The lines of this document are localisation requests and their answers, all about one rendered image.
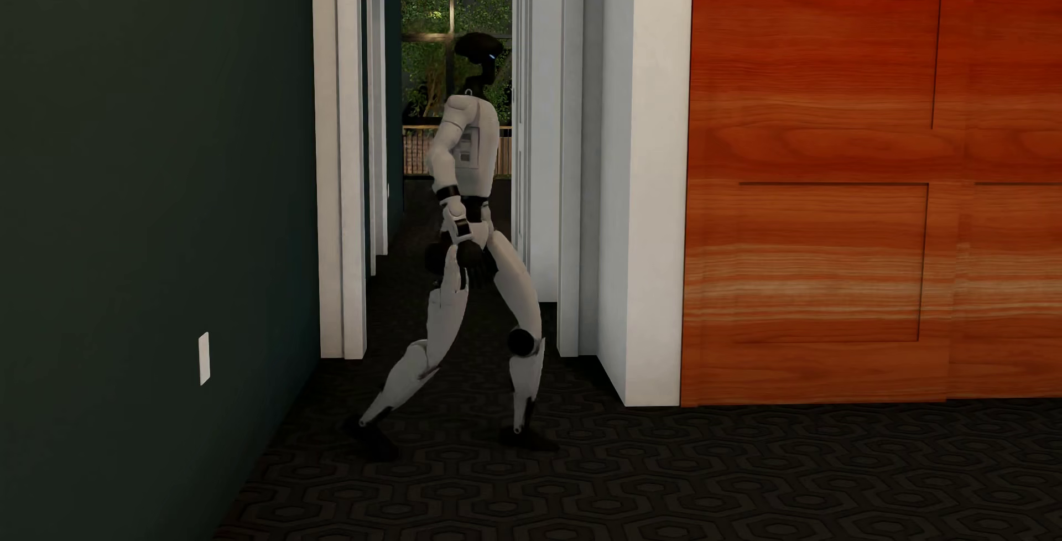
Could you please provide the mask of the large window with trees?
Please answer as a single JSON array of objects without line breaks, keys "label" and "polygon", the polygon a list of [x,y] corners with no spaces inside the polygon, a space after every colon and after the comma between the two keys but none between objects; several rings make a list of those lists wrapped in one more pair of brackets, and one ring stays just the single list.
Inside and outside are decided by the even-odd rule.
[{"label": "large window with trees", "polygon": [[400,0],[402,26],[402,123],[428,124],[440,118],[445,99],[463,92],[480,67],[459,56],[452,43],[470,32],[496,36],[503,52],[496,79],[485,86],[502,126],[512,123],[512,0]]}]

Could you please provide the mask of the narrow white door frame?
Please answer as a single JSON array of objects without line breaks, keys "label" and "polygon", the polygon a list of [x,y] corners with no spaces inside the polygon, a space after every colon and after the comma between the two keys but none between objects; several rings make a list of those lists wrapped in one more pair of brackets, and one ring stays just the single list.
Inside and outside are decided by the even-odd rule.
[{"label": "narrow white door frame", "polygon": [[388,200],[387,179],[387,84],[386,33],[383,0],[366,0],[366,49],[369,79],[369,274],[377,274],[377,258],[388,253]]}]

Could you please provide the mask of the black robot head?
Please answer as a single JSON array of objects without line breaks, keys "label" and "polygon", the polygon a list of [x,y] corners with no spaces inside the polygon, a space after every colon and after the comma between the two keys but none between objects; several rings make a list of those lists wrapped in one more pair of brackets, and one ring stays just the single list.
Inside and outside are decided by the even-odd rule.
[{"label": "black robot head", "polygon": [[485,87],[494,84],[497,60],[504,50],[501,40],[483,32],[469,32],[458,38],[455,43],[456,55],[480,66],[481,71],[467,77],[455,94],[486,99]]}]

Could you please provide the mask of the white left robot leg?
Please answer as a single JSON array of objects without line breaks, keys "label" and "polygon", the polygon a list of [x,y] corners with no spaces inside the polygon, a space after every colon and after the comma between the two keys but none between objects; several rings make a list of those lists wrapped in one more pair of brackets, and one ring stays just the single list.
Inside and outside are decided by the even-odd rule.
[{"label": "white left robot leg", "polygon": [[486,250],[497,267],[495,286],[517,320],[517,326],[508,336],[513,423],[510,428],[500,430],[499,441],[512,449],[556,452],[556,443],[535,432],[530,424],[538,398],[539,375],[547,346],[537,290],[506,235],[494,231],[489,237]]}]

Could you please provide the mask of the wooden balcony railing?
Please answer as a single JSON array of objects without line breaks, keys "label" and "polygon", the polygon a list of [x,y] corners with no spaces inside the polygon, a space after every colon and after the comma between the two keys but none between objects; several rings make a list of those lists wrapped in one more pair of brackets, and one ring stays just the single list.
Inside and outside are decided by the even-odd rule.
[{"label": "wooden balcony railing", "polygon": [[[426,177],[428,173],[426,155],[428,147],[438,131],[436,124],[405,124],[402,126],[404,175]],[[499,148],[496,158],[495,177],[512,177],[512,133],[513,126],[499,126]]]}]

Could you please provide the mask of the wide white door frame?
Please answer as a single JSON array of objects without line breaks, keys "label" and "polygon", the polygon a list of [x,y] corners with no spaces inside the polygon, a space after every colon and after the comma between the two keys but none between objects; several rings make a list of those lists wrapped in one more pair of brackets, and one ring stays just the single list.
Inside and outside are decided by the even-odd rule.
[{"label": "wide white door frame", "polygon": [[362,0],[312,0],[316,275],[324,358],[365,355]]}]

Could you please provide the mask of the white wall corner pillar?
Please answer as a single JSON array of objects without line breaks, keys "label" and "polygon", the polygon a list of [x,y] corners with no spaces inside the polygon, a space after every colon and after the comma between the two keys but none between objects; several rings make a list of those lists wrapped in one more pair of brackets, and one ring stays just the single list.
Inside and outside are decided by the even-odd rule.
[{"label": "white wall corner pillar", "polygon": [[693,0],[603,0],[600,362],[626,405],[678,406]]}]

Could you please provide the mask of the white sliding door frame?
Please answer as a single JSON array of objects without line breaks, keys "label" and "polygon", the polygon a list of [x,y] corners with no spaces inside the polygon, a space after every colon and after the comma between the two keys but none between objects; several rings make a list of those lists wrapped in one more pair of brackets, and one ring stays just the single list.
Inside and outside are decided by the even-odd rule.
[{"label": "white sliding door frame", "polygon": [[512,225],[553,341],[577,357],[580,331],[583,0],[513,0]]}]

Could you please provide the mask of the orange wooden cabinet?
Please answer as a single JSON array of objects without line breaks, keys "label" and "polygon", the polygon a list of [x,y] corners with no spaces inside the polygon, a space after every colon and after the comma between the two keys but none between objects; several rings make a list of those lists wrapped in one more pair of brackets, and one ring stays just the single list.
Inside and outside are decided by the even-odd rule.
[{"label": "orange wooden cabinet", "polygon": [[1062,398],[1062,0],[693,0],[683,406]]}]

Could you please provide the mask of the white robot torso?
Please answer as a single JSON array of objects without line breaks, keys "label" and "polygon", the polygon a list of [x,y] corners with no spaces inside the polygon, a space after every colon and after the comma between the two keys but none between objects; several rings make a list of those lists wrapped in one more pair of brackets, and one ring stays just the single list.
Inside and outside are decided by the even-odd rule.
[{"label": "white robot torso", "polygon": [[466,208],[467,220],[472,223],[482,220],[482,208],[487,203],[495,179],[499,148],[497,112],[485,99],[477,99],[477,118],[464,128],[459,143],[452,150],[458,189]]}]

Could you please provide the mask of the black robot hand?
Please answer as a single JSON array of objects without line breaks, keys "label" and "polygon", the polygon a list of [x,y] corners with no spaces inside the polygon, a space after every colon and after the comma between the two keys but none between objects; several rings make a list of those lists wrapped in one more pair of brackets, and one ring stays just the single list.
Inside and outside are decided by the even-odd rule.
[{"label": "black robot hand", "polygon": [[485,281],[485,247],[472,239],[455,242],[448,233],[441,233],[438,241],[425,249],[424,263],[429,272],[440,277],[448,271],[456,272],[461,289],[479,288]]}]

